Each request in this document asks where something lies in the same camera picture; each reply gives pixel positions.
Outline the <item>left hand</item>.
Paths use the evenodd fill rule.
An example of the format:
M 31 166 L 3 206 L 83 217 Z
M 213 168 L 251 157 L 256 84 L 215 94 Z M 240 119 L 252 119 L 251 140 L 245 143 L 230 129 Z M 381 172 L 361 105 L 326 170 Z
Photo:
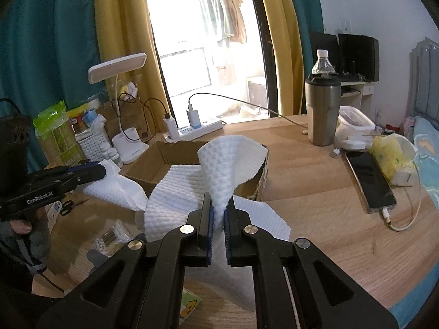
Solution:
M 43 273 L 50 256 L 50 232 L 45 208 L 30 219 L 1 222 L 1 255 L 30 274 Z

